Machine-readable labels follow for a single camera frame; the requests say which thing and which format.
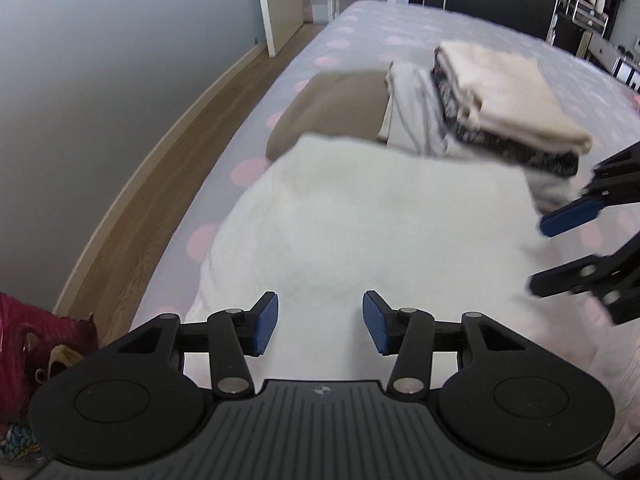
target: beige folded towel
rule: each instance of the beige folded towel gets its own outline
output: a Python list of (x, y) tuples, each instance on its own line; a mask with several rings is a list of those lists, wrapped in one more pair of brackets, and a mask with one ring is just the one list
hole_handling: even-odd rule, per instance
[(591, 149), (590, 134), (562, 111), (535, 59), (461, 41), (437, 52), (465, 126), (553, 153)]

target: red plastic bag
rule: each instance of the red plastic bag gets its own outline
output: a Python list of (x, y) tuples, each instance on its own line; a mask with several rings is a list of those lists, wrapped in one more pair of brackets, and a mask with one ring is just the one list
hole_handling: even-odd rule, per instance
[(54, 316), (0, 292), (0, 421), (26, 421), (37, 387), (61, 363), (97, 349), (93, 320)]

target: stack of folded clothes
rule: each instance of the stack of folded clothes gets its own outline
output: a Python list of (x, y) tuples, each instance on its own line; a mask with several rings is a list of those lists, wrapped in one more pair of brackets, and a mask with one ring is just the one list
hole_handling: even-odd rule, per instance
[(568, 180), (591, 149), (591, 136), (562, 111), (534, 59), (445, 42), (431, 73), (394, 63), (386, 85), (378, 140), (389, 147), (519, 165), (543, 213), (575, 198)]

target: bed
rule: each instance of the bed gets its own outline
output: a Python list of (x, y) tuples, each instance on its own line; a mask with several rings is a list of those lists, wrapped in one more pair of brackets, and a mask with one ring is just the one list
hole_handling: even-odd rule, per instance
[[(590, 167), (638, 141), (640, 115), (628, 89), (586, 62), (543, 41), (461, 14), (361, 0), (332, 22), (296, 57), (237, 131), (174, 233), (148, 284), (132, 328), (163, 312), (184, 318), (198, 290), (200, 264), (220, 224), (244, 190), (268, 168), (264, 158), (271, 129), (308, 80), (322, 70), (386, 68), (392, 61), (433, 58), (443, 40), (475, 41), (496, 50), (535, 57), (564, 111), (594, 135), (572, 184), (588, 183)], [(564, 261), (617, 250), (640, 229), (640, 206), (605, 209), (600, 217), (556, 237)], [(599, 304), (585, 296), (585, 314), (596, 329), (610, 323)], [(640, 333), (633, 339), (638, 345)], [(635, 348), (629, 348), (633, 355)], [(628, 407), (626, 446), (640, 430), (640, 403)], [(640, 446), (629, 446), (611, 465), (619, 471), (638, 462)]]

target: blue gripper pad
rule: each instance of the blue gripper pad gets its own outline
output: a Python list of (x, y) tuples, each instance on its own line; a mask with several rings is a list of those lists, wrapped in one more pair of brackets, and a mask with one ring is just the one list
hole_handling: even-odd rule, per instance
[(598, 213), (604, 208), (604, 202), (600, 200), (588, 197), (579, 198), (548, 215), (544, 215), (540, 220), (540, 232), (551, 238), (595, 220)]
[(255, 324), (254, 351), (257, 355), (264, 354), (277, 322), (278, 296), (274, 294)]
[(386, 332), (385, 317), (369, 294), (362, 297), (362, 317), (378, 352), (382, 355), (389, 355), (389, 336)]

